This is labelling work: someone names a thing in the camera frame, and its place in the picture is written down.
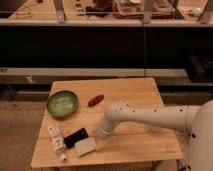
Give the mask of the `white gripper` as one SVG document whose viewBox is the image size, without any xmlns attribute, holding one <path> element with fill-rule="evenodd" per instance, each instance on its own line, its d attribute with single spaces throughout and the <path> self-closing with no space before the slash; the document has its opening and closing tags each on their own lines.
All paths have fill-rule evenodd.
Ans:
<svg viewBox="0 0 213 171">
<path fill-rule="evenodd" d="M 118 125 L 119 122 L 111 122 L 105 117 L 96 124 L 96 132 L 90 133 L 90 136 L 93 138 L 99 137 L 96 139 L 98 149 L 103 148 L 108 143 L 107 138 L 111 136 Z"/>
</svg>

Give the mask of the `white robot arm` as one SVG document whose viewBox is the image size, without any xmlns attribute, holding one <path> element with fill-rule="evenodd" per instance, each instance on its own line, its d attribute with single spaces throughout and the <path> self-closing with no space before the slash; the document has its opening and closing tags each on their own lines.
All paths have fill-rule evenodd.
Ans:
<svg viewBox="0 0 213 171">
<path fill-rule="evenodd" d="M 96 135 L 105 140 L 122 122 L 149 124 L 190 134 L 188 171 L 213 171 L 213 100 L 203 105 L 131 107 L 114 102 L 104 110 L 96 124 Z"/>
</svg>

